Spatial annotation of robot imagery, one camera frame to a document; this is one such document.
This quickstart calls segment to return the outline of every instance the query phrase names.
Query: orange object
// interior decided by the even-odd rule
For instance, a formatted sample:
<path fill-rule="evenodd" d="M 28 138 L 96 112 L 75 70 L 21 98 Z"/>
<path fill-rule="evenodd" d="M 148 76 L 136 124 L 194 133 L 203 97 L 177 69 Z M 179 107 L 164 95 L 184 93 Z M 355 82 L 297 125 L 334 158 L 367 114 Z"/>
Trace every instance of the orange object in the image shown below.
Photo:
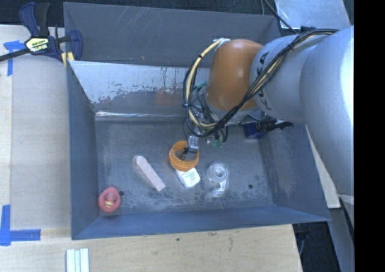
<path fill-rule="evenodd" d="M 171 166 L 181 172 L 187 172 L 194 168 L 199 162 L 199 151 L 195 154 L 194 159 L 190 161 L 184 161 L 177 156 L 176 153 L 184 151 L 186 147 L 187 141 L 177 141 L 168 153 L 168 160 L 170 161 Z"/>
<path fill-rule="evenodd" d="M 120 195 L 116 188 L 108 187 L 101 192 L 97 199 L 100 210 L 106 213 L 112 213 L 120 206 Z"/>
<path fill-rule="evenodd" d="M 237 106 L 250 88 L 250 68 L 262 45 L 236 39 L 221 45 L 211 63 L 206 97 L 212 106 L 229 111 Z M 256 107 L 250 99 L 243 110 Z"/>

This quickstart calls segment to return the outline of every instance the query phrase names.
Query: blue tape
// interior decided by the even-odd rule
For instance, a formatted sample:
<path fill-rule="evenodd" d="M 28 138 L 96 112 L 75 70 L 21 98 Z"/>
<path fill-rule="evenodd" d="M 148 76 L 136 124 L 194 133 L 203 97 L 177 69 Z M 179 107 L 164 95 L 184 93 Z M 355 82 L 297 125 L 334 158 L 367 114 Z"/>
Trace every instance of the blue tape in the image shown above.
<path fill-rule="evenodd" d="M 11 242 L 17 241 L 39 241 L 40 229 L 10 230 L 11 206 L 2 207 L 0 225 L 0 246 L 10 246 Z"/>
<path fill-rule="evenodd" d="M 8 49 L 9 53 L 12 53 L 13 51 L 19 51 L 20 49 L 25 49 L 24 43 L 20 41 L 5 42 L 4 46 L 6 49 Z M 13 59 L 9 59 L 7 76 L 12 75 L 12 73 L 13 73 Z"/>

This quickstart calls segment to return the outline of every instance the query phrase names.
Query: yellow cable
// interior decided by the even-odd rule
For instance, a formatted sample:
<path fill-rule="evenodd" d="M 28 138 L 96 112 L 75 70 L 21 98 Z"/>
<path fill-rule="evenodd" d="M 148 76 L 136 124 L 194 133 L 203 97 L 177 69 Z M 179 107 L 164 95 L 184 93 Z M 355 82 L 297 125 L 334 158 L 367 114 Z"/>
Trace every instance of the yellow cable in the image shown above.
<path fill-rule="evenodd" d="M 190 95 L 190 88 L 191 88 L 191 83 L 193 82 L 194 74 L 198 68 L 199 63 L 201 62 L 202 58 L 208 54 L 214 47 L 219 45 L 222 42 L 222 39 L 219 39 L 215 42 L 213 42 L 211 45 L 209 45 L 200 55 L 199 57 L 195 60 L 195 63 L 192 65 L 189 77 L 187 78 L 187 85 L 186 85 L 186 100 L 189 99 Z M 194 113 L 189 109 L 188 110 L 188 115 L 192 122 L 194 122 L 196 125 L 202 126 L 204 128 L 213 128 L 216 123 L 210 123 L 210 124 L 205 124 L 205 123 L 200 123 L 194 116 Z"/>

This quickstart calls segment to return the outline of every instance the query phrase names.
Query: wooden board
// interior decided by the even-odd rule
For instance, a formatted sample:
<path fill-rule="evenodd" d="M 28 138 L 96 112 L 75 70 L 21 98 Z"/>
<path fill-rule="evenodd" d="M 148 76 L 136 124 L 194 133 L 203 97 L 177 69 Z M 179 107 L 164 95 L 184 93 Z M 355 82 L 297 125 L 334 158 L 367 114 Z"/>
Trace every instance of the wooden board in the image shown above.
<path fill-rule="evenodd" d="M 2 37 L 13 40 L 20 26 L 0 26 Z M 5 54 L 0 46 L 0 54 Z M 7 63 L 0 63 L 0 204 L 10 203 L 11 88 Z M 25 179 L 32 173 L 26 172 Z M 48 175 L 46 185 L 58 177 Z M 50 218 L 50 214 L 41 216 Z M 42 240 L 0 247 L 1 270 L 64 271 L 67 249 L 89 248 L 90 271 L 273 271 L 301 272 L 291 225 L 175 235 L 133 236 L 72 241 L 70 228 L 43 229 Z"/>

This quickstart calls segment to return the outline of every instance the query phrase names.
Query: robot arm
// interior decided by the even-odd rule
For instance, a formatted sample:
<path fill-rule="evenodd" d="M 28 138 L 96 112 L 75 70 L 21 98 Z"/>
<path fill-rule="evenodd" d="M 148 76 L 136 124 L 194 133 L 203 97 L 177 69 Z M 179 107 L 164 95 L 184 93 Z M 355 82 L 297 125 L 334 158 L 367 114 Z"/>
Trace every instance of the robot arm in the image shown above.
<path fill-rule="evenodd" d="M 190 102 L 195 89 L 194 72 L 209 50 L 204 51 L 185 78 L 185 106 L 195 126 L 189 125 L 190 130 L 199 137 L 218 134 L 256 108 L 277 120 L 304 123 L 337 192 L 354 198 L 353 35 L 351 27 L 338 32 L 308 31 L 276 39 L 263 47 L 246 40 L 226 42 L 214 55 L 200 109 Z M 255 58 L 247 66 L 250 51 L 254 51 Z M 233 63 L 233 69 L 226 67 L 226 61 L 233 61 L 234 57 L 238 63 Z M 232 85 L 223 84 L 225 77 L 231 77 Z M 250 81 L 247 88 L 245 78 Z M 246 93 L 237 100 L 223 99 L 226 94 L 218 89 Z M 228 108 L 226 100 L 231 102 Z M 256 108 L 249 108 L 251 100 Z"/>

